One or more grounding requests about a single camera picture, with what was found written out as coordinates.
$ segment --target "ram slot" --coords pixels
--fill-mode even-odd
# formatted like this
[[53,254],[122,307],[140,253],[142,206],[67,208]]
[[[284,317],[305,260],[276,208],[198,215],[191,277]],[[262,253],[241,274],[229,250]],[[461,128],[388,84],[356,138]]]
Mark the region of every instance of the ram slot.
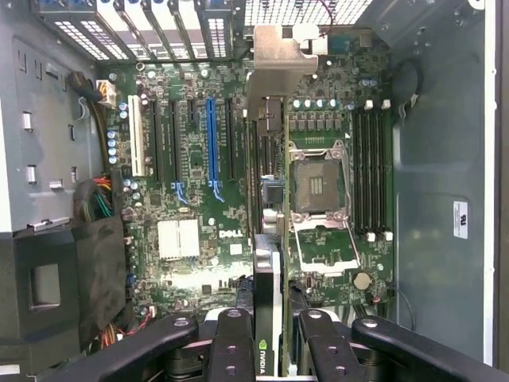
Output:
[[371,205],[372,217],[371,228],[378,232],[380,229],[380,164],[379,164],[379,137],[378,122],[379,114],[371,111],[370,115],[370,136],[371,136]]
[[387,228],[387,169],[386,169],[386,126],[385,115],[379,116],[378,133],[379,133],[379,172],[380,172],[380,225],[381,229]]
[[354,218],[356,232],[361,234],[364,228],[363,216],[363,190],[362,190],[362,158],[361,158],[361,115],[359,112],[352,113],[353,133],[353,192],[354,192]]
[[235,158],[235,125],[233,122],[233,107],[230,98],[224,101],[224,114],[226,120],[226,149],[228,160],[228,177],[230,179],[237,178],[237,163]]
[[161,112],[157,101],[150,101],[150,127],[153,133],[153,174],[157,182],[164,181],[164,140],[161,125]]
[[172,161],[171,182],[181,180],[181,134],[177,112],[177,101],[168,101],[169,146]]
[[145,153],[143,151],[142,113],[140,97],[127,96],[129,106],[130,157],[133,177],[145,176]]
[[370,157],[369,157],[369,126],[367,122],[367,114],[361,113],[361,156],[363,163],[363,218],[364,218],[364,231],[369,231],[371,228],[371,177],[370,177]]

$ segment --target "wire bundle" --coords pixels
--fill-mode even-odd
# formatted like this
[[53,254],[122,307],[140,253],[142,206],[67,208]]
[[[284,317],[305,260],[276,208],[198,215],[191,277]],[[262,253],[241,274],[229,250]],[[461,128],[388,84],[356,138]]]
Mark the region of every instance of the wire bundle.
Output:
[[79,183],[74,205],[75,218],[86,223],[113,216],[110,179],[100,177]]

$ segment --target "blue pcie slot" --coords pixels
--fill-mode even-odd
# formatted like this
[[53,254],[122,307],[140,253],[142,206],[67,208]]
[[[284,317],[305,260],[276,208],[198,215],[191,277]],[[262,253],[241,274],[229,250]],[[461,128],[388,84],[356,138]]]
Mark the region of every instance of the blue pcie slot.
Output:
[[214,196],[224,203],[220,195],[219,164],[217,153],[217,124],[216,124],[216,100],[207,98],[205,104],[207,111],[207,136],[208,136],[208,186],[212,187]]

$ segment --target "white connector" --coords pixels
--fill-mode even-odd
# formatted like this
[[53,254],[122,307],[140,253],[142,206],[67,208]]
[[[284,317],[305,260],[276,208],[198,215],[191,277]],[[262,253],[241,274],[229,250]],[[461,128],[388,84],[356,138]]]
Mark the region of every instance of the white connector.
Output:
[[142,113],[140,97],[127,96],[129,105],[130,160],[133,177],[145,176],[145,154],[143,152]]

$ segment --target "motherboard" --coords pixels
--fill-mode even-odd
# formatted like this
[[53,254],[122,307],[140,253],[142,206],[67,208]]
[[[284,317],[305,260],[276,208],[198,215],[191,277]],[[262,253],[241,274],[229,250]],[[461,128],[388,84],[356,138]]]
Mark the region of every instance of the motherboard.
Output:
[[[117,98],[110,164],[122,172],[136,307],[203,317],[234,306],[239,282],[253,272],[252,237],[269,221],[262,210],[278,215],[286,204],[289,230],[279,232],[286,271],[312,305],[370,302],[366,290],[376,298],[387,287],[392,153],[390,116],[380,105],[388,54],[383,44],[360,47],[358,37],[329,44],[318,71],[283,105],[281,133],[269,138],[253,134],[246,119],[252,61],[108,68]],[[263,182],[284,187],[284,202],[281,193],[282,203],[263,209]],[[329,213],[348,229],[325,220],[299,226]],[[346,271],[329,270],[352,261]]]

